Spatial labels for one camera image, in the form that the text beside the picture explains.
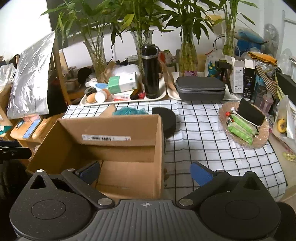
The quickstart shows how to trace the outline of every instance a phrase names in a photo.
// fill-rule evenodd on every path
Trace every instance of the white tray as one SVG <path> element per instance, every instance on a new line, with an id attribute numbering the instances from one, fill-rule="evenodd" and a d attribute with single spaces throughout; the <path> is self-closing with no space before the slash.
<path id="1" fill-rule="evenodd" d="M 176 84 L 176 80 L 177 78 L 179 77 L 179 72 L 172 72 L 172 75 L 174 77 L 174 83 Z M 197 76 L 205 76 L 205 73 L 203 72 L 198 72 L 197 73 Z M 177 91 L 173 91 L 171 90 L 170 88 L 168 88 L 168 96 L 174 100 L 181 100 L 180 97 L 179 97 L 179 94 Z M 228 89 L 228 86 L 226 85 L 226 89 L 225 89 L 225 96 L 223 98 L 223 100 L 232 100 L 232 101 L 239 101 L 240 98 L 236 97 L 234 94 L 230 94 L 229 93 L 229 89 Z"/>
<path id="2" fill-rule="evenodd" d="M 128 102 L 142 102 L 142 101 L 156 101 L 161 100 L 166 96 L 166 87 L 165 87 L 165 81 L 163 77 L 159 80 L 159 93 L 160 96 L 155 99 L 149 99 L 145 97 L 144 99 L 138 99 L 138 100 L 121 100 L 121 101 L 113 101 L 113 99 L 107 99 L 104 103 L 98 104 L 98 103 L 92 103 L 89 104 L 86 102 L 86 95 L 83 96 L 83 98 L 80 101 L 80 105 L 82 106 L 96 106 L 96 105 L 103 105 L 103 104 L 118 104 L 118 103 L 128 103 Z"/>

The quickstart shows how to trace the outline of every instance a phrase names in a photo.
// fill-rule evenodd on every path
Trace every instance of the barcode label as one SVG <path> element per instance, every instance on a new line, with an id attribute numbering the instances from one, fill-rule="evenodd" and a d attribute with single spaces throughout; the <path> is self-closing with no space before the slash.
<path id="1" fill-rule="evenodd" d="M 84 141 L 130 141 L 131 137 L 81 135 Z"/>

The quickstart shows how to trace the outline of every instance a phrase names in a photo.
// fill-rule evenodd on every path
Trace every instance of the striped strap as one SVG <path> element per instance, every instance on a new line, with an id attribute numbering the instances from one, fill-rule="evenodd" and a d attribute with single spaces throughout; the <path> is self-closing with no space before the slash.
<path id="1" fill-rule="evenodd" d="M 272 93 L 275 99 L 278 98 L 277 90 L 278 90 L 278 84 L 276 81 L 270 80 L 266 74 L 263 72 L 260 65 L 256 66 L 256 74 L 259 75 L 264 83 L 266 84 L 268 90 Z"/>

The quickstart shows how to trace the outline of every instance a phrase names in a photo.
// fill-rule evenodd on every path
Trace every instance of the smartphone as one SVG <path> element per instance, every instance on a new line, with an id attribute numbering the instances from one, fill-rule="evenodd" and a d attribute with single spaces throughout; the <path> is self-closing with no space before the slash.
<path id="1" fill-rule="evenodd" d="M 37 129 L 37 127 L 39 126 L 41 122 L 41 119 L 39 120 L 34 120 L 34 122 L 30 125 L 29 129 L 26 131 L 26 133 L 24 134 L 23 138 L 24 139 L 28 139 L 30 138 L 30 136 L 33 134 L 33 132 Z"/>

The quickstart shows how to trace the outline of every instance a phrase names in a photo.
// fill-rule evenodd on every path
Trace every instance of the green and white box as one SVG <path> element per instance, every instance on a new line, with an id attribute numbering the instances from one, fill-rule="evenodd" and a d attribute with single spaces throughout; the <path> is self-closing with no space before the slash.
<path id="1" fill-rule="evenodd" d="M 108 90 L 111 94 L 117 94 L 125 91 L 137 89 L 136 72 L 113 76 L 109 78 Z"/>

